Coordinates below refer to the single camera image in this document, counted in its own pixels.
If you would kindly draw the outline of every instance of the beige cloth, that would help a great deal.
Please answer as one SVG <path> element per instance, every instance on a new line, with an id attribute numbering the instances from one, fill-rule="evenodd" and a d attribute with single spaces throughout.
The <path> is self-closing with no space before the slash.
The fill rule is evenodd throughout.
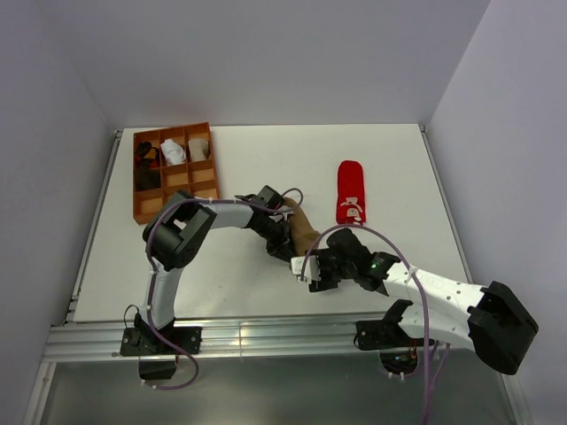
<path id="1" fill-rule="evenodd" d="M 290 197 L 283 197 L 283 204 L 295 208 L 298 203 Z M 298 255 L 305 255 L 309 247 L 320 234 L 311 227 L 311 223 L 301 207 L 294 211 L 289 218 L 289 222 L 291 239 L 293 239 L 295 250 Z"/>

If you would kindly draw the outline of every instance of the red object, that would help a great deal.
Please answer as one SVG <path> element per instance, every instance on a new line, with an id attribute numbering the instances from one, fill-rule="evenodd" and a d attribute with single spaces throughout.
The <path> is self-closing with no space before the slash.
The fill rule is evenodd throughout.
<path id="1" fill-rule="evenodd" d="M 356 161 L 343 161 L 338 166 L 337 223 L 366 222 L 364 173 Z"/>

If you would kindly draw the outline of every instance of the white cloth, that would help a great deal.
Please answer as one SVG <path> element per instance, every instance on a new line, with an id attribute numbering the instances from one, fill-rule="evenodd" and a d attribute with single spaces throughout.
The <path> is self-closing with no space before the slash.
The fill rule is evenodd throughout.
<path id="1" fill-rule="evenodd" d="M 173 139 L 166 139 L 161 144 L 161 151 L 163 156 L 166 157 L 166 162 L 169 166 L 176 166 L 185 162 L 185 149 L 174 142 Z"/>
<path id="2" fill-rule="evenodd" d="M 209 142 L 205 139 L 190 139 L 189 156 L 191 162 L 204 161 L 209 158 Z"/>

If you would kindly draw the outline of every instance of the gray floor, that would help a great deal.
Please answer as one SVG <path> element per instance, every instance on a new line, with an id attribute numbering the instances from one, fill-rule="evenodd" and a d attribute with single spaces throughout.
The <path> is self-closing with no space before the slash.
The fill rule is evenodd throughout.
<path id="1" fill-rule="evenodd" d="M 417 424 L 423 379 L 379 374 L 377 354 L 203 359 L 189 388 L 139 385 L 135 362 L 60 364 L 43 425 Z M 181 381 L 190 373 L 175 377 Z M 439 380 L 431 425 L 511 424 L 501 379 L 470 352 L 453 352 Z"/>

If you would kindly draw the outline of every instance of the white print on red cloth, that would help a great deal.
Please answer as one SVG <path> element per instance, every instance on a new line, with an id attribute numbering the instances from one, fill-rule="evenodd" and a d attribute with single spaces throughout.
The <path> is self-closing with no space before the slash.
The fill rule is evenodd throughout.
<path id="1" fill-rule="evenodd" d="M 361 219 L 362 207 L 360 205 L 358 205 L 357 203 L 358 203 L 358 197 L 348 197 L 346 199 L 346 201 L 343 202 L 340 206 L 351 205 L 351 206 L 355 207 L 355 208 L 349 208 L 348 210 L 346 210 L 346 217 L 354 217 L 355 220 L 360 221 L 360 220 L 362 220 Z"/>

